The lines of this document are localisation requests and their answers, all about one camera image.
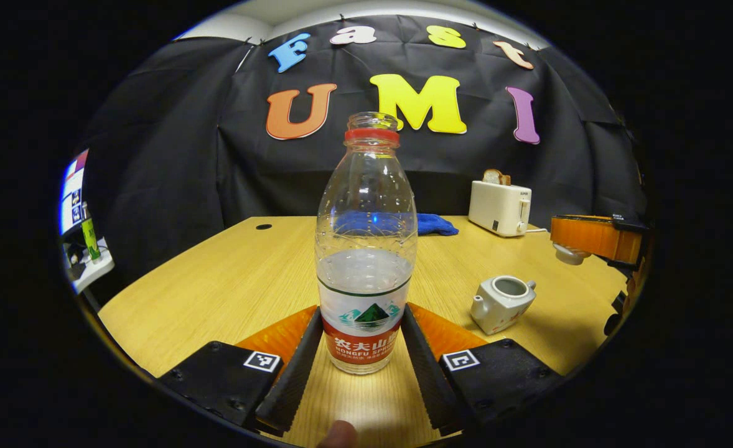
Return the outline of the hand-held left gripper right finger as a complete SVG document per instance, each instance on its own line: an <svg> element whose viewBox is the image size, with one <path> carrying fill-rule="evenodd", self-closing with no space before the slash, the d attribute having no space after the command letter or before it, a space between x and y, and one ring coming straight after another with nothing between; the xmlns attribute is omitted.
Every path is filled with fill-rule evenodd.
<svg viewBox="0 0 733 448"><path fill-rule="evenodd" d="M488 342L419 304L404 309L403 337L431 426L442 436L486 430L564 381L512 338Z"/></svg>

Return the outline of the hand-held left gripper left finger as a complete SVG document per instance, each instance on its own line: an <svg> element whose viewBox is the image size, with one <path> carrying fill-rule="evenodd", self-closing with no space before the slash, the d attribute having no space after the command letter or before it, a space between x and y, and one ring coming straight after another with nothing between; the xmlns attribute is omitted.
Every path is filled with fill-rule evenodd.
<svg viewBox="0 0 733 448"><path fill-rule="evenodd" d="M303 399L322 335L320 309L310 306L236 344L204 344L159 382L236 426L283 436Z"/></svg>

